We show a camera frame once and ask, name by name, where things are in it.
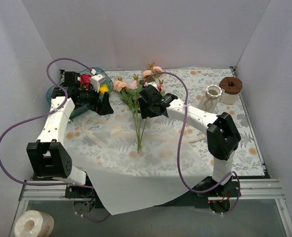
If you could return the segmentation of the pink artificial flower bouquet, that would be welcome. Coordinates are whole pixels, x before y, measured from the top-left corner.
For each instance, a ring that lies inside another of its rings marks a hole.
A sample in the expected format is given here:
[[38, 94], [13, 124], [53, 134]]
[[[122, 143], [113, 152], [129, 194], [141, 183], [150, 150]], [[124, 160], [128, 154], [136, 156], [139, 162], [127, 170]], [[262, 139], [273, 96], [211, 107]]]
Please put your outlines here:
[[113, 83], [113, 90], [121, 95], [121, 99], [125, 102], [132, 112], [134, 124], [136, 128], [137, 135], [137, 152], [142, 151], [142, 139], [144, 135], [144, 130], [146, 127], [146, 119], [142, 118], [141, 108], [138, 99], [141, 97], [140, 92], [145, 84], [145, 80], [148, 79], [152, 74], [162, 72], [163, 69], [159, 66], [155, 66], [155, 63], [150, 63], [149, 70], [145, 70], [142, 73], [142, 77], [139, 75], [133, 75], [132, 82], [125, 82], [123, 78], [118, 77]]

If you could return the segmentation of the white paper bouquet wrap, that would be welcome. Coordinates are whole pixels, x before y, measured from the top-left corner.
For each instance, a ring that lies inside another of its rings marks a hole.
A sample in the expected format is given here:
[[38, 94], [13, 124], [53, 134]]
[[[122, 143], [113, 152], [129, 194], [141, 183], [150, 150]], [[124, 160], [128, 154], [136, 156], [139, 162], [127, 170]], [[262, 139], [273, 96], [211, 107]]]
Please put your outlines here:
[[[107, 211], [122, 214], [164, 204], [187, 191], [177, 169], [181, 126], [174, 119], [149, 118], [138, 153], [130, 113], [87, 114], [68, 123], [64, 147], [74, 166], [87, 172]], [[197, 135], [192, 136], [182, 138], [180, 154], [182, 176], [191, 187], [212, 173], [192, 146]]]

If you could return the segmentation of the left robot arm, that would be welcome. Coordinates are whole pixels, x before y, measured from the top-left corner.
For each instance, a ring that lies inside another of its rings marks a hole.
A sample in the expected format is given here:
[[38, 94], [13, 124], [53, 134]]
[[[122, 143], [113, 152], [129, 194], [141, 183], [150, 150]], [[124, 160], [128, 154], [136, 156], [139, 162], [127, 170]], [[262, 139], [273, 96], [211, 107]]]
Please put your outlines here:
[[64, 81], [52, 91], [51, 114], [41, 134], [27, 145], [27, 154], [37, 177], [77, 184], [76, 191], [84, 198], [92, 194], [93, 185], [86, 181], [85, 171], [73, 166], [63, 145], [64, 134], [76, 106], [87, 106], [101, 116], [113, 114], [106, 80], [104, 74], [97, 74], [95, 70], [84, 75], [65, 72]]

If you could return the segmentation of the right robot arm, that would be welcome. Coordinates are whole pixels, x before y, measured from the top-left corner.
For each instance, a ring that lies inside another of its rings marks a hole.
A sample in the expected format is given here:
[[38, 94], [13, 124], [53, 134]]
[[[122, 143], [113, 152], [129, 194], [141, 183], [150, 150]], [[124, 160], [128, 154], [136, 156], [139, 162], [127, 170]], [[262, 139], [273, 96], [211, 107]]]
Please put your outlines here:
[[[182, 131], [177, 148], [177, 169], [182, 183], [193, 193], [205, 194], [213, 192], [216, 196], [225, 195], [229, 191], [229, 182], [232, 175], [232, 162], [238, 144], [241, 141], [240, 133], [228, 113], [216, 115], [208, 113], [187, 104], [177, 96], [167, 93], [164, 96], [158, 89], [148, 83], [142, 86], [138, 99], [142, 118], [166, 116], [182, 121]], [[181, 144], [186, 125], [190, 125], [207, 137], [208, 150], [214, 158], [211, 187], [197, 191], [185, 182], [180, 165]]]

